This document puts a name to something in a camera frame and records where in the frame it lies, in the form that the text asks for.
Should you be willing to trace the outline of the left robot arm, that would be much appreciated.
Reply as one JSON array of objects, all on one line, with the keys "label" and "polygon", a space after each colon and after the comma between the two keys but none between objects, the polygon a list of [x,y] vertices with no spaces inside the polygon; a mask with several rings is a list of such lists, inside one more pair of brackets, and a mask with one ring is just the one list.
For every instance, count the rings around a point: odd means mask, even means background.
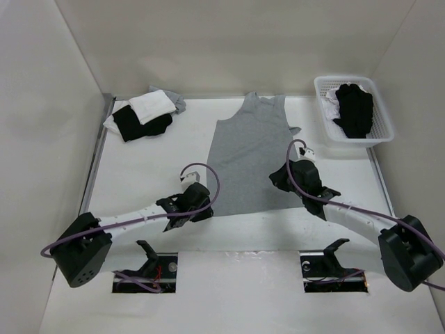
[{"label": "left robot arm", "polygon": [[156,260],[148,255],[152,249],[145,241],[150,230],[160,228],[167,232],[188,221],[212,216],[209,190],[194,182],[183,193],[120,216],[97,218],[90,212],[81,214],[49,247],[49,254],[68,285],[76,288],[89,283],[101,271],[119,271],[111,260],[111,249],[136,244],[145,253],[135,256],[131,266],[146,278],[156,269]]}]

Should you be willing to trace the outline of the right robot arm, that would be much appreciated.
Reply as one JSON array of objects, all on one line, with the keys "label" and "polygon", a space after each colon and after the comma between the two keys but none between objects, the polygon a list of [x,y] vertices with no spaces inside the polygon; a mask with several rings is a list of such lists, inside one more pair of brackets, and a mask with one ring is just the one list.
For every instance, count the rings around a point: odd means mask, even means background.
[{"label": "right robot arm", "polygon": [[444,265],[444,256],[433,246],[418,218],[394,218],[335,201],[341,193],[322,184],[310,160],[288,160],[269,179],[279,190],[296,194],[310,214],[342,225],[374,243],[383,274],[405,292],[413,291]]}]

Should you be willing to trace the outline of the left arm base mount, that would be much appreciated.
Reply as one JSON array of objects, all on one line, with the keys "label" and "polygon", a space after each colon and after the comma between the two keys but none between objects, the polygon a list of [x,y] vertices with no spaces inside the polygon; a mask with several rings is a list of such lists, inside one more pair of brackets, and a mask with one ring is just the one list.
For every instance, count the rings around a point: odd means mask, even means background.
[{"label": "left arm base mount", "polygon": [[157,253],[146,241],[136,242],[145,253],[145,261],[136,270],[114,273],[114,294],[169,294],[177,287],[177,253]]}]

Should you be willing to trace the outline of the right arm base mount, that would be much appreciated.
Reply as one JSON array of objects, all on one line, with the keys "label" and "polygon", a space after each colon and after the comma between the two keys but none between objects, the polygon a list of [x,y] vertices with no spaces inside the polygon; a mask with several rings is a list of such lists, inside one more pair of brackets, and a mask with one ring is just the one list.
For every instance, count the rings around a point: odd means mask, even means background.
[{"label": "right arm base mount", "polygon": [[306,293],[368,292],[363,270],[342,267],[336,252],[349,239],[341,238],[323,250],[300,252],[302,285]]}]

